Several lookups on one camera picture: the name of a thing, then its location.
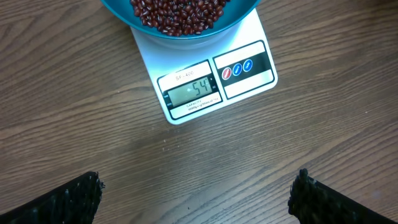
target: display reading 54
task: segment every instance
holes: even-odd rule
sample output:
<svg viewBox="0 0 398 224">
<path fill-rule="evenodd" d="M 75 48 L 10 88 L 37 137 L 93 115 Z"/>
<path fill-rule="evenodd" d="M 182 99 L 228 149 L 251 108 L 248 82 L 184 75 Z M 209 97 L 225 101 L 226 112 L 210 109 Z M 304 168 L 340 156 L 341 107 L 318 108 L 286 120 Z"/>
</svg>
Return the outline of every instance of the display reading 54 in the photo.
<svg viewBox="0 0 398 224">
<path fill-rule="evenodd" d="M 209 79 L 204 77 L 170 90 L 169 97 L 173 106 L 178 106 L 212 92 Z"/>
</svg>

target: digital kitchen scale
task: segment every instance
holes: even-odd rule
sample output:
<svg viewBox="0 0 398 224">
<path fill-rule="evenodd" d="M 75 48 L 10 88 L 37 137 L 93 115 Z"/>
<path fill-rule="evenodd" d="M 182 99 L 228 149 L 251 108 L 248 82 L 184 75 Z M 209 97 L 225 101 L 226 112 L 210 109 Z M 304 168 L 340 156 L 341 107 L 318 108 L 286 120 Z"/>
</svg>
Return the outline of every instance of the digital kitchen scale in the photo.
<svg viewBox="0 0 398 224">
<path fill-rule="evenodd" d="M 202 39 L 161 39 L 131 29 L 172 124 L 269 90 L 278 81 L 255 9 L 232 28 Z"/>
</svg>

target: adzuki bean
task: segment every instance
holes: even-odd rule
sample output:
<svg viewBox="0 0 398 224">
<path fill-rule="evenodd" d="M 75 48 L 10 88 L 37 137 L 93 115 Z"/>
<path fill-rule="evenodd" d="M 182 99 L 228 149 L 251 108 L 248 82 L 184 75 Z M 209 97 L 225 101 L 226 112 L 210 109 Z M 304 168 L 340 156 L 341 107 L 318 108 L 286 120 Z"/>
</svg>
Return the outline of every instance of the adzuki bean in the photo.
<svg viewBox="0 0 398 224">
<path fill-rule="evenodd" d="M 214 27 L 231 0 L 129 0 L 142 25 L 165 35 L 200 35 Z"/>
</svg>

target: teal bowl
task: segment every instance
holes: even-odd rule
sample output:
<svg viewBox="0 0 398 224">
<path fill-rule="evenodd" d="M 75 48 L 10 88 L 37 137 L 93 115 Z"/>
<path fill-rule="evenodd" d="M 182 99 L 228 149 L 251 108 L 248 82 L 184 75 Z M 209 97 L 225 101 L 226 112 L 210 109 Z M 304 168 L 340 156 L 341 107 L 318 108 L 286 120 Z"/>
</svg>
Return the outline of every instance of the teal bowl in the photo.
<svg viewBox="0 0 398 224">
<path fill-rule="evenodd" d="M 245 18 L 261 0 L 231 0 L 224 7 L 224 15 L 214 23 L 214 28 L 205 30 L 201 35 L 182 35 L 171 37 L 157 31 L 156 28 L 143 26 L 141 20 L 134 16 L 134 10 L 129 0 L 102 0 L 103 4 L 119 19 L 127 25 L 142 31 L 146 34 L 173 40 L 191 40 L 218 34 L 234 26 Z"/>
</svg>

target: wooden table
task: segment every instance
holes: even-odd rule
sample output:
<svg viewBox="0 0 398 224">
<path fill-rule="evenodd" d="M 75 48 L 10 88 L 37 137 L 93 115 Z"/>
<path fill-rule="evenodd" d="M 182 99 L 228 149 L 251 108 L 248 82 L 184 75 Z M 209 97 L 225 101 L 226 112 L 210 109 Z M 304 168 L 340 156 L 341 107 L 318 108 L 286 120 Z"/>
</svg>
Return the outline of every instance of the wooden table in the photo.
<svg viewBox="0 0 398 224">
<path fill-rule="evenodd" d="M 88 171 L 95 223 L 297 223 L 299 169 L 398 221 L 398 1 L 263 1 L 279 73 L 180 126 L 99 0 L 0 3 L 0 213 Z"/>
</svg>

